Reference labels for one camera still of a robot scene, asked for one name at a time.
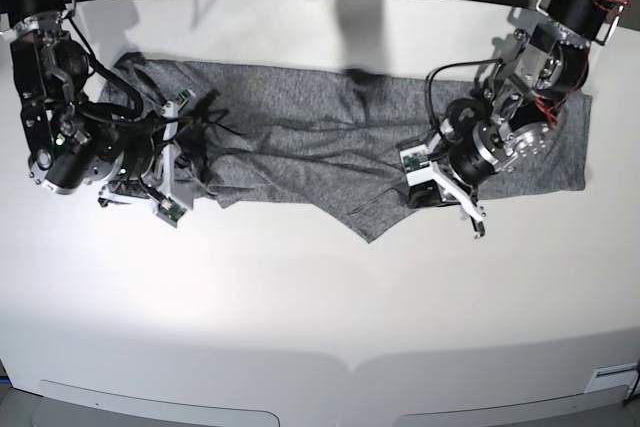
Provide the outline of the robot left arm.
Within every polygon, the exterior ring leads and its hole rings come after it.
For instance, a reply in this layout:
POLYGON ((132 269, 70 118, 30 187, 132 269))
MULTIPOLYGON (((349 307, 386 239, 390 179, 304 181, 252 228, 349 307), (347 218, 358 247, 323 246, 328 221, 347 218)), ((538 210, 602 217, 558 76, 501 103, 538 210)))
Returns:
POLYGON ((433 126, 425 140, 406 144, 399 157, 412 209, 459 206, 475 235, 485 234, 478 189, 538 153, 568 97, 585 83, 593 45, 612 37, 629 0, 537 0, 542 19, 515 30, 515 44, 481 61, 491 73, 477 98, 452 101, 444 117, 434 111, 437 70, 425 79, 425 107, 433 126))

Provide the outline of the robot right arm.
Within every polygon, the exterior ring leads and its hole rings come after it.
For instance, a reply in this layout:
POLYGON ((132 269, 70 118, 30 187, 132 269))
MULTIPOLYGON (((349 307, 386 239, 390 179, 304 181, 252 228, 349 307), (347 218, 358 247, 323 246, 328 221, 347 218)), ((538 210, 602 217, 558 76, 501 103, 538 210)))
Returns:
POLYGON ((68 32, 77 0, 1 0, 20 119, 34 183, 59 195, 102 185, 101 206, 145 204, 175 225, 195 189, 177 177, 178 138, 196 125, 183 89, 157 107, 108 69, 78 32, 68 32))

